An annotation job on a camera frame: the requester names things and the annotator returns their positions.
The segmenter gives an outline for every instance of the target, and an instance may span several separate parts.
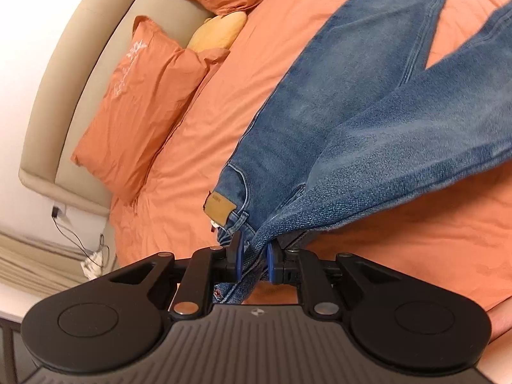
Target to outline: wall outlet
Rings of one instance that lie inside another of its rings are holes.
[[[62,202],[54,202],[53,206],[56,206],[60,210],[57,218],[65,219],[66,218],[66,212],[68,211],[68,206],[66,204],[63,204]]]

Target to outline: white wall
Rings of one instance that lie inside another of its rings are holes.
[[[79,2],[0,0],[0,230],[70,246],[51,219],[53,201],[25,188],[17,172],[39,82]],[[106,219],[72,208],[67,217],[86,248],[97,248]]]
[[[13,289],[0,283],[0,317],[20,323],[29,309],[34,306],[40,297]]]

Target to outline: jeans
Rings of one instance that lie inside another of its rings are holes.
[[[236,205],[241,302],[283,233],[340,227],[506,160],[512,147],[512,3],[424,70],[444,0],[349,0],[254,117],[215,191]]]

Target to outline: bed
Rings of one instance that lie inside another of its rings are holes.
[[[156,157],[137,201],[128,206],[112,198],[84,168],[74,165],[72,151],[129,46],[135,16],[151,17],[184,46],[210,13],[188,0],[83,0],[40,84],[27,129],[20,180],[57,201],[109,215],[121,265],[159,251],[188,258],[196,249],[216,244],[211,222],[202,211],[209,190],[281,76],[344,1],[263,0],[249,14],[222,67],[202,88]],[[428,65],[477,32],[488,15],[506,1],[446,0]],[[324,259],[332,259],[338,252],[354,252],[466,295],[490,310],[512,295],[511,170],[512,164],[504,164],[409,204],[323,233],[309,248]],[[287,288],[270,291],[262,284],[251,299],[274,302],[295,298]],[[511,332],[492,345],[498,344],[495,353],[510,352]],[[501,374],[501,380],[512,381],[512,371],[506,372],[506,365],[492,368],[486,372],[491,378],[494,372],[496,377]]]

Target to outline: upholstered headboard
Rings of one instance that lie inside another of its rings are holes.
[[[108,215],[110,192],[70,157],[129,48],[135,16],[143,14],[186,46],[210,13],[188,0],[82,0],[50,58],[32,108],[19,172],[27,188]]]

